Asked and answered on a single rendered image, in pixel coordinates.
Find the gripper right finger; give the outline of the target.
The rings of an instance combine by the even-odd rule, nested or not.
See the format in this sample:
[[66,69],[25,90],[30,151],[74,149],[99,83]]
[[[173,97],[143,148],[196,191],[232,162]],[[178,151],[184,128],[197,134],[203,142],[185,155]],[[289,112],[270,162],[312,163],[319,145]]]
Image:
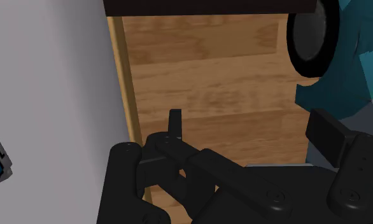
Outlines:
[[373,135],[347,128],[324,109],[312,109],[306,137],[337,174],[327,194],[341,218],[373,218]]

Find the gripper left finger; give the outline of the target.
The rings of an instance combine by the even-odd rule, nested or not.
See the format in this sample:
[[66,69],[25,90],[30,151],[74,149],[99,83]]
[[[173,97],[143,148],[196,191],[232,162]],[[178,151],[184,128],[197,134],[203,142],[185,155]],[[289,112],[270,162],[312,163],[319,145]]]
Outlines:
[[213,150],[184,142],[180,109],[170,110],[168,130],[149,135],[145,146],[124,142],[110,149],[97,224],[171,224],[165,210],[142,199],[142,191],[153,185],[193,220],[209,207],[216,189],[269,221],[287,220],[293,209],[280,187]]

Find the teal patterned robot stand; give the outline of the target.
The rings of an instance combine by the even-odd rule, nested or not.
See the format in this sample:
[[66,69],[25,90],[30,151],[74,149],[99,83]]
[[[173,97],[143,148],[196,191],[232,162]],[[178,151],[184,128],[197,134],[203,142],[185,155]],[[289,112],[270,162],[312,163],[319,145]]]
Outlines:
[[316,83],[297,85],[295,102],[343,119],[373,100],[373,0],[339,0],[339,13],[334,57]]

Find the dark brown furniture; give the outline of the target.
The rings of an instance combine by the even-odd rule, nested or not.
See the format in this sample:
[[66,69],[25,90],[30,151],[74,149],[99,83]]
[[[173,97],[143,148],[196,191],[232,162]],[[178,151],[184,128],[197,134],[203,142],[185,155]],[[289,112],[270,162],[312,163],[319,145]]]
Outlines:
[[311,13],[317,0],[103,0],[109,17]]

